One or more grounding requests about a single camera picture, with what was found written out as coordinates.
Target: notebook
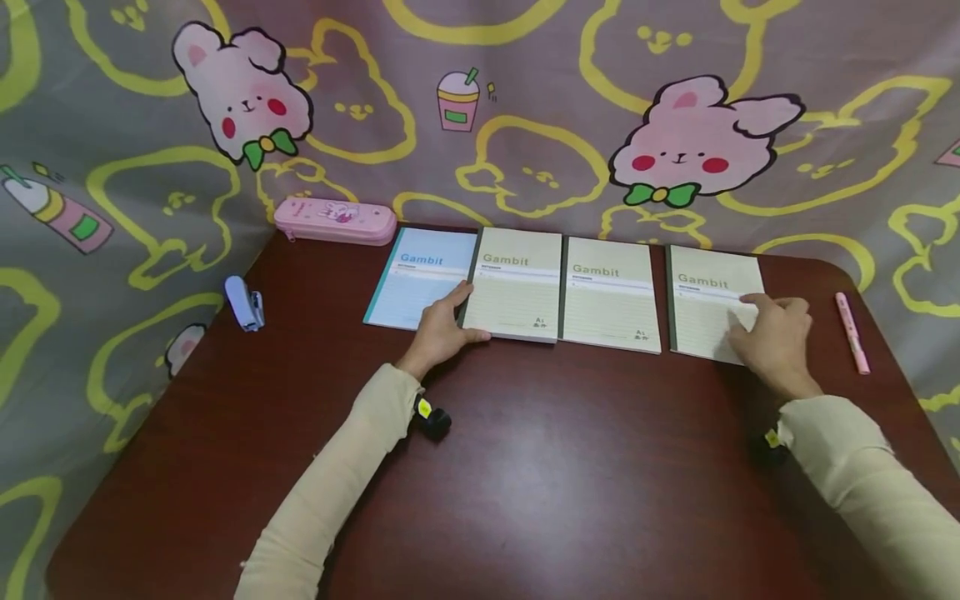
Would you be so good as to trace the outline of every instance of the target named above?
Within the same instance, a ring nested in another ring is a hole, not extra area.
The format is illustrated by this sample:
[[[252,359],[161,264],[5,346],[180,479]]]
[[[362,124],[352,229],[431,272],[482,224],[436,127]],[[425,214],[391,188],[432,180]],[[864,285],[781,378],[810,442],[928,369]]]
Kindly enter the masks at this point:
[[[555,343],[562,254],[559,233],[481,229],[461,325],[499,338]]]
[[[660,354],[650,248],[564,240],[561,339]]]
[[[762,293],[755,256],[667,247],[670,349],[682,354],[742,364],[727,343],[733,319],[754,327],[756,307],[740,302]]]
[[[416,329],[423,309],[467,278],[476,238],[475,233],[402,228],[363,322]]]

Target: wooden table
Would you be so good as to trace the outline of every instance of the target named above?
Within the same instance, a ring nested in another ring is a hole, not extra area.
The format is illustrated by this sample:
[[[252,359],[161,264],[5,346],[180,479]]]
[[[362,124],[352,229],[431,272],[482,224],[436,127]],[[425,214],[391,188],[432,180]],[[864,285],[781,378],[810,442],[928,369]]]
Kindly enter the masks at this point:
[[[389,251],[275,236],[247,277],[266,327],[216,317],[58,548],[57,600],[232,595],[312,455],[412,338],[361,323]],[[662,249],[653,257],[666,340]],[[874,417],[960,513],[960,480],[850,278],[815,260],[760,267],[771,295],[810,300],[824,389]],[[853,367],[837,291],[874,374]],[[498,340],[426,384],[453,429],[438,445],[414,433],[387,457],[322,597],[896,597],[795,464],[751,462],[745,440],[772,413],[743,368]]]

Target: pink pencil case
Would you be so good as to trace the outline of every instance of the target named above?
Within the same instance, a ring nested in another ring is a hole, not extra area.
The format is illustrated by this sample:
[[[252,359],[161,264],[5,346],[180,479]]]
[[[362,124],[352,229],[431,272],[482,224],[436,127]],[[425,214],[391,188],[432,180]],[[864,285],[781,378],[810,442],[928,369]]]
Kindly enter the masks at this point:
[[[384,246],[394,239],[396,215],[387,206],[288,196],[274,213],[276,228],[300,239]]]

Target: yellow outline pattern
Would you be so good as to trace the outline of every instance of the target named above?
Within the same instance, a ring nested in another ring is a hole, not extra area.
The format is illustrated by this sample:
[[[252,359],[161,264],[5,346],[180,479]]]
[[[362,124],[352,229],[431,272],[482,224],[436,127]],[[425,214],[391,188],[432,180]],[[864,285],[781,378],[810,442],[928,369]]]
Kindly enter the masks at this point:
[[[35,276],[22,269],[0,268],[0,287],[9,287],[25,304],[36,306],[36,314],[10,345],[0,353],[0,408],[10,395],[34,344],[60,317],[60,300]]]
[[[0,75],[0,112],[13,108],[34,91],[40,79],[40,40],[26,0],[3,0],[10,20],[10,66]]]
[[[914,152],[917,150],[917,135],[920,133],[921,119],[928,112],[933,110],[947,90],[950,88],[950,80],[939,77],[921,77],[917,75],[902,75],[894,77],[879,84],[869,87],[866,91],[860,93],[856,98],[846,103],[835,114],[832,112],[814,112],[804,115],[801,120],[819,122],[813,132],[807,133],[803,139],[778,149],[780,153],[793,152],[806,146],[813,140],[816,131],[823,129],[832,129],[836,127],[857,127],[862,122],[853,116],[853,114],[870,104],[883,92],[896,88],[918,89],[926,92],[926,98],[917,106],[916,112],[900,126],[900,132],[897,139],[891,144],[891,148],[896,152],[893,159],[876,170],[876,173],[868,180],[848,185],[847,187],[829,192],[804,202],[788,204],[787,206],[754,206],[744,204],[737,200],[732,192],[725,192],[717,195],[717,201],[737,212],[742,212],[756,217],[779,217],[781,215],[793,214],[803,210],[809,210],[817,206],[835,203],[845,200],[867,190],[871,190],[887,180],[894,171],[899,169]]]
[[[0,509],[21,498],[36,496],[40,501],[40,516],[36,520],[34,531],[27,538],[27,542],[23,544],[19,556],[16,557],[16,562],[13,563],[10,577],[7,579],[5,600],[23,600],[30,565],[34,561],[36,551],[43,543],[44,538],[47,537],[50,523],[54,520],[54,513],[57,511],[57,505],[60,504],[62,495],[63,483],[58,477],[50,475],[28,479],[0,493]]]
[[[652,101],[635,96],[614,84],[610,78],[593,63],[596,53],[597,33],[600,27],[616,16],[622,0],[604,0],[603,7],[587,19],[580,33],[580,74],[598,94],[615,105],[643,114]],[[730,85],[728,100],[738,100],[756,81],[763,64],[763,36],[766,34],[767,21],[784,12],[794,9],[801,0],[767,0],[758,7],[746,7],[741,0],[720,0],[720,9],[727,18],[739,25],[746,25],[746,48],[740,73]]]
[[[405,0],[383,0],[396,24],[407,33],[441,44],[464,46],[499,46],[509,44],[536,30],[547,19],[557,13],[566,0],[537,0],[517,18],[495,25],[466,25],[446,27],[430,23],[416,16],[407,8]]]
[[[295,167],[304,166],[310,169],[313,169],[313,175],[302,175]],[[286,160],[282,163],[269,162],[263,165],[259,171],[256,172],[256,197],[260,199],[260,202],[263,203],[264,213],[267,218],[268,223],[274,221],[274,212],[276,211],[276,206],[283,202],[284,198],[279,199],[278,201],[272,200],[270,196],[267,195],[267,192],[263,189],[263,174],[264,173],[273,173],[274,179],[283,175],[284,173],[293,173],[297,176],[297,179],[305,181],[307,183],[322,183],[327,187],[334,189],[352,203],[359,203],[356,195],[350,190],[346,189],[343,185],[339,183],[334,183],[333,181],[326,178],[326,169],[322,165],[314,162],[313,160],[306,158],[304,156],[295,156]]]
[[[930,398],[921,398],[920,406],[928,413],[936,413],[947,406],[960,404],[960,385],[946,394],[937,394]]]
[[[463,204],[454,202],[452,200],[448,200],[446,198],[441,198],[440,196],[434,196],[433,194],[423,194],[421,192],[400,192],[399,194],[396,195],[396,198],[394,198],[394,212],[396,213],[396,217],[400,221],[406,221],[406,218],[403,216],[403,205],[407,204],[412,200],[423,200],[425,202],[441,204],[443,206],[446,206],[447,208],[452,208],[456,210],[457,212],[464,215],[465,217],[473,219],[474,221],[476,221],[477,223],[479,223],[484,227],[488,227],[488,228],[493,227],[493,223],[491,223],[490,220],[487,219],[487,217],[476,212],[472,208],[469,208],[468,206],[464,206]]]
[[[870,284],[874,282],[876,263],[874,262],[873,255],[870,254],[866,246],[844,235],[836,235],[834,233],[798,233],[796,235],[784,235],[783,237],[778,237],[760,244],[754,248],[753,253],[763,254],[777,246],[793,244],[794,242],[828,242],[830,244],[836,244],[849,252],[860,268],[860,281],[856,284],[857,291],[861,294],[864,293],[867,291],[867,288],[870,287]]]
[[[213,29],[220,32],[220,35],[223,36],[224,39],[230,39],[230,26],[227,22],[227,16],[220,9],[220,5],[217,4],[216,0],[199,1],[210,14]],[[73,37],[76,38],[77,43],[80,44],[80,47],[83,48],[86,55],[89,56],[90,59],[100,67],[100,70],[104,72],[104,75],[110,78],[115,84],[129,91],[146,96],[169,98],[186,93],[188,89],[186,80],[180,73],[178,73],[176,77],[160,80],[151,79],[117,68],[116,65],[113,64],[113,61],[110,60],[110,57],[107,56],[107,53],[90,37],[90,31],[86,27],[86,9],[84,5],[80,3],[80,0],[63,0],[63,2],[66,3],[67,12],[69,13],[70,31],[73,32]],[[106,8],[102,6],[102,3],[101,6],[97,8],[103,8],[104,12],[106,12]]]
[[[90,363],[90,372],[86,380],[86,401],[94,411],[114,420],[113,429],[104,442],[104,452],[119,452],[127,445],[130,438],[121,438],[121,436],[133,411],[154,401],[154,397],[150,394],[141,394],[124,405],[110,398],[107,394],[107,390],[104,389],[107,379],[107,365],[110,356],[117,347],[134,334],[171,317],[176,317],[183,311],[198,306],[213,306],[215,308],[213,312],[216,313],[223,305],[224,298],[220,294],[211,292],[188,296],[163,309],[150,319],[121,331],[97,350],[93,361]]]
[[[675,208],[664,212],[650,212],[643,206],[626,206],[625,204],[611,206],[605,210],[600,217],[600,234],[597,236],[599,239],[605,240],[610,236],[613,231],[613,215],[621,210],[632,210],[638,214],[640,216],[640,218],[636,220],[638,223],[657,223],[664,231],[689,235],[695,239],[697,243],[700,244],[700,248],[704,250],[713,248],[713,242],[700,232],[700,228],[707,224],[707,219],[686,208]],[[673,217],[685,218],[687,220],[686,225],[677,226],[667,223],[667,220]]]
[[[929,206],[926,204],[904,204],[899,206],[890,215],[887,225],[900,237],[905,239],[913,249],[914,255],[899,265],[894,271],[893,286],[900,295],[903,305],[915,313],[933,315],[935,317],[944,317],[948,319],[960,318],[960,304],[935,304],[929,300],[917,300],[907,291],[903,278],[914,267],[921,267],[928,273],[933,272],[933,264],[930,260],[930,254],[935,246],[944,246],[953,239],[957,233],[958,221],[957,213],[960,212],[960,196],[943,206]],[[911,215],[920,215],[937,219],[944,224],[944,232],[937,239],[929,244],[914,235],[907,225]]]
[[[118,173],[142,167],[157,167],[183,162],[205,162],[226,171],[229,175],[229,192],[215,198],[213,206],[210,208],[210,216],[220,229],[224,248],[220,254],[209,262],[204,262],[206,244],[188,253],[186,242],[182,239],[170,238],[160,242],[137,223],[134,223],[133,220],[124,214],[107,196],[107,183],[111,177]],[[201,146],[178,146],[148,155],[115,160],[94,169],[86,178],[86,189],[90,197],[113,218],[117,225],[125,229],[133,239],[143,244],[143,247],[147,249],[147,253],[150,255],[149,258],[147,258],[143,264],[133,269],[128,278],[130,285],[136,289],[151,290],[157,287],[167,277],[186,267],[190,267],[194,272],[209,269],[223,260],[230,252],[230,246],[233,241],[227,223],[220,218],[220,209],[225,201],[240,193],[240,176],[237,175],[236,167],[230,162],[229,158],[215,150]],[[180,255],[183,256],[183,262],[157,276],[148,276],[147,272],[160,262],[168,252],[179,252]]]
[[[360,56],[360,60],[367,65],[368,77],[376,84],[377,87],[380,88],[380,91],[383,92],[384,98],[387,99],[387,105],[393,110],[396,110],[403,119],[403,141],[396,144],[393,148],[374,152],[351,152],[342,148],[335,148],[317,139],[313,133],[309,133],[306,136],[306,142],[324,154],[336,156],[338,158],[342,158],[343,160],[349,160],[350,162],[356,162],[358,164],[379,164],[381,162],[391,162],[393,160],[400,160],[401,158],[409,155],[414,151],[414,148],[417,147],[417,123],[414,120],[414,114],[410,111],[407,105],[403,104],[399,97],[397,97],[394,87],[385,79],[383,79],[383,76],[380,74],[380,65],[373,57],[373,54],[371,54],[370,46],[367,45],[367,41],[363,36],[360,35],[360,32],[353,29],[349,25],[344,25],[343,23],[334,19],[322,18],[313,26],[313,35],[310,39],[310,48],[289,48],[287,49],[287,57],[293,59],[306,59],[307,67],[316,66],[318,64],[337,63],[336,59],[324,52],[324,40],[326,39],[326,34],[331,31],[339,32],[349,37],[353,42],[353,45],[357,49],[357,54]],[[304,81],[297,83],[297,86],[306,92],[310,92],[310,90],[317,86],[319,78],[317,77],[317,74],[309,68],[307,69],[307,73],[307,78]],[[314,102],[315,120],[318,118],[316,114],[317,104],[317,102]]]
[[[527,211],[508,206],[507,199],[511,196],[516,196],[517,194],[500,185],[500,182],[503,181],[506,176],[499,167],[488,161],[487,150],[488,144],[490,143],[490,138],[493,136],[493,134],[502,129],[510,127],[525,130],[536,135],[541,135],[568,146],[578,155],[582,156],[590,166],[590,169],[593,171],[593,175],[597,178],[596,184],[593,185],[593,188],[588,194],[586,194],[586,196],[573,196],[560,203],[548,204],[544,208]],[[492,186],[473,185],[470,183],[468,176],[476,174],[480,171],[487,171],[493,175]],[[515,215],[527,217],[528,219],[539,219],[549,214],[553,214],[560,208],[567,208],[569,206],[574,206],[575,204],[593,202],[599,198],[604,188],[607,187],[607,180],[610,178],[610,168],[607,166],[607,161],[600,156],[593,146],[590,146],[589,143],[584,140],[584,138],[580,137],[574,132],[570,132],[559,127],[554,127],[552,125],[536,123],[534,121],[510,114],[501,114],[484,123],[483,127],[480,128],[480,131],[477,133],[476,159],[473,164],[458,167],[455,174],[457,182],[460,183],[460,186],[465,190],[469,192],[494,194],[496,197],[496,205],[504,212],[512,212]]]

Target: pink pen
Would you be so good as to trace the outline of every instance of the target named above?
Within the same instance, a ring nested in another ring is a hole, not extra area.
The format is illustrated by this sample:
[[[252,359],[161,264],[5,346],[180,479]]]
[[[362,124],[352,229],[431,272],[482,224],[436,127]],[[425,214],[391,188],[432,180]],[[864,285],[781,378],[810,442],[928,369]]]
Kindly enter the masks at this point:
[[[843,321],[843,328],[847,331],[847,340],[850,342],[850,350],[853,352],[853,361],[856,363],[856,369],[861,375],[870,374],[870,365],[867,364],[867,355],[860,346],[860,332],[856,330],[856,324],[853,322],[853,312],[850,310],[850,303],[847,302],[847,295],[843,292],[837,292],[834,298],[837,300],[837,308],[840,309],[840,320]]]

